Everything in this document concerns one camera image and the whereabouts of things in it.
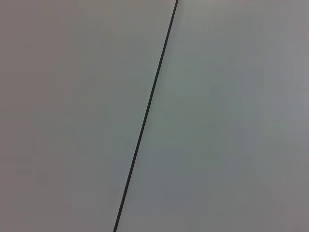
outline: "black line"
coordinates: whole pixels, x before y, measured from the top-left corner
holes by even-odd
[[[144,128],[145,128],[145,124],[146,124],[147,116],[148,116],[148,113],[149,113],[151,101],[153,99],[153,95],[154,95],[154,91],[155,91],[155,85],[156,85],[156,82],[158,80],[158,76],[159,76],[159,72],[160,72],[160,69],[161,69],[161,65],[162,65],[162,61],[163,61],[163,56],[164,56],[164,53],[165,53],[166,45],[167,45],[168,40],[169,40],[169,33],[170,33],[170,29],[171,29],[172,24],[173,24],[173,19],[174,19],[174,16],[175,16],[177,4],[178,4],[178,0],[176,0],[176,2],[175,2],[172,18],[170,19],[168,33],[167,33],[166,38],[165,38],[165,42],[164,42],[163,50],[162,50],[162,53],[161,53],[159,65],[158,65],[158,68],[156,70],[153,87],[151,89],[150,97],[149,97],[148,104],[147,104],[146,113],[145,113],[145,116],[144,116],[143,124],[141,126],[139,139],[138,139],[137,144],[136,144],[136,148],[135,148],[133,160],[132,160],[132,163],[131,163],[129,175],[128,175],[127,180],[126,180],[126,186],[125,186],[124,194],[122,195],[122,199],[121,199],[121,203],[120,203],[120,207],[119,207],[119,210],[118,210],[117,219],[116,219],[116,222],[115,222],[115,226],[114,226],[113,232],[117,231],[119,220],[120,220],[120,216],[121,216],[121,213],[122,213],[122,209],[124,207],[124,203],[125,203],[125,199],[126,199],[126,193],[127,193],[128,188],[129,188],[129,184],[130,184],[130,180],[131,180],[131,176],[132,176],[132,172],[133,172],[136,156],[137,156],[137,153],[138,153],[139,147],[140,147],[141,137],[143,135],[143,131],[144,131]]]

